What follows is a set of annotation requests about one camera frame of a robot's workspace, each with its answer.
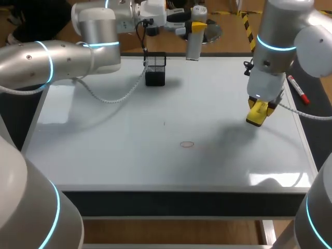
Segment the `black mesh cup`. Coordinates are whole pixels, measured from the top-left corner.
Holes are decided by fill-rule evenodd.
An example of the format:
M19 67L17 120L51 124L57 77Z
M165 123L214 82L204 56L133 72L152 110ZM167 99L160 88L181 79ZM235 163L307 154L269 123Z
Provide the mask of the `black mesh cup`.
M145 85L148 87L163 87L165 85L165 52L148 52L144 57L148 63L145 73Z

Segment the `wooden floor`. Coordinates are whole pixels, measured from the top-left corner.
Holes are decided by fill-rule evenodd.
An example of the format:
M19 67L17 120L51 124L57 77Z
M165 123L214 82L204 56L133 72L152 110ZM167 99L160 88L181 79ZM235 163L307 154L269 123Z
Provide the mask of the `wooden floor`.
M228 0L205 0L209 12L229 11ZM264 0L244 0L243 10L262 10ZM332 10L332 1L316 0L319 10ZM204 45L203 52L250 52L241 18L234 15L209 16L223 29L222 37ZM250 26L256 37L261 15L250 15ZM0 11L0 46L14 26L6 22L6 13ZM60 32L57 39L78 42L71 23ZM138 39L133 34L120 35L121 50L141 52ZM185 52L186 43L175 35L161 31L156 37L148 37L150 51ZM332 102L332 77L322 79ZM274 221L277 236L289 221ZM260 244L257 222L254 220L86 220L86 243L166 243L166 244Z

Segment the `white marker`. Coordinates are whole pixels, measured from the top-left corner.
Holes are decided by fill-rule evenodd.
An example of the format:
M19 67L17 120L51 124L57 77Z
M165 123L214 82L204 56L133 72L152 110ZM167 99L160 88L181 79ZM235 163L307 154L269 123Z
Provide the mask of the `white marker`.
M287 79L289 80L290 84L292 84L292 86L297 91L297 93L300 95L300 97L303 100L304 104L305 105L309 105L310 104L309 99L307 98L307 96L305 95L305 93L302 91L302 89L300 88L300 86L297 84L297 82L294 80L294 78L292 77L292 75L289 75L287 77Z

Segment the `white table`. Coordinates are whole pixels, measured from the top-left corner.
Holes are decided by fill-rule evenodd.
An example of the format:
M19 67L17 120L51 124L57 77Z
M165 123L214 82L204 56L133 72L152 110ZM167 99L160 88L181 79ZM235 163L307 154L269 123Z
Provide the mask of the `white table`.
M245 122L244 60L168 58L165 87L142 83L116 105L56 82L23 151L64 191L305 193L317 170L301 122L281 107L260 128ZM116 99L142 69L142 58L125 57L120 71L85 81ZM294 107L285 91L283 103Z

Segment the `white coiled cable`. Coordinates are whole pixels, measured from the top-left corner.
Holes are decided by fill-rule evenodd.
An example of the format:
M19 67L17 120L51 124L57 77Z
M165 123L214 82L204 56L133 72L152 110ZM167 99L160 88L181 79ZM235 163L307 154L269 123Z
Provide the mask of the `white coiled cable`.
M147 71L147 61L144 61L145 63L145 67L144 67L144 70L142 71L141 75L139 76L138 80L136 81L135 85L130 89L130 91L125 95L123 96L122 98L120 99L117 99L117 100L105 100L99 96L97 96L92 90L91 88L82 80L84 79L86 76L88 76L89 74L91 74L92 70L94 69L94 62L95 62L95 58L94 58L94 51L93 49L90 47L90 45L88 43L85 43L83 41L79 41L78 43L76 43L77 45L80 45L80 44L86 44L88 46L88 48L90 49L90 52L91 52L91 63L90 63L90 67L89 69L87 70L86 74L81 76L81 77L76 77L76 78L73 78L73 83L75 82L79 82L82 84L82 86L84 86L88 92L97 100L103 102L103 103L106 103L106 104L116 104L116 103L120 103L122 102L123 100L125 100L126 98L128 98L132 93L133 91L137 88L137 86L139 85L139 83L141 82L142 80L142 77L144 76L145 72ZM19 90L12 90L12 89L9 89L9 88L6 88L6 87L3 87L3 86L0 86L0 91L2 92L5 92L5 93L9 93L9 94L14 94L14 95L33 95L33 94L36 94L36 93L39 93L39 92L42 92L44 91L44 89L47 87L47 86L50 86L52 84L52 82L48 82L48 83L45 83L44 85L42 85L41 87L39 87L38 89L36 90L32 90L32 91L19 91Z
M284 104L281 104L279 103L280 106L282 106L283 108L293 112L293 113L296 113L298 114L299 116L301 117L304 117L304 118L309 118L309 119L315 119L315 120L319 120L319 121L330 121L332 120L332 117L319 117L319 116L314 116L314 115L310 115L310 114L306 114L306 113L303 113L303 112L300 112L299 110L295 110L295 109L292 109Z
M140 84L140 82L141 82L141 80L142 80L142 78L143 78L143 76L144 76L144 74L145 74L145 72L146 72L146 70L147 70L147 63L145 62L145 67L144 67L144 70L142 71L142 73L141 73L141 75L139 76L139 78L137 79L137 81L136 81L136 83L135 83L135 85L129 90L129 92L125 95L125 96L123 96L123 97L121 97L121 98L119 98L119 99L117 99L117 100L105 100L105 99L103 99L103 98L101 98L101 97L99 97L99 96L97 96L92 90L91 90L91 88L83 81L83 80L81 80L81 79L75 79L75 81L77 81L77 82L79 82L79 83L81 83L82 84L82 86L84 86L85 87L85 89L95 98L95 99L97 99L97 100L99 100L99 101L101 101L101 102L103 102L103 103L105 103L105 104L117 104L117 103L120 103L120 102L122 102L122 101L124 101L125 99L127 99L134 91L135 91L135 89L137 88L137 86Z

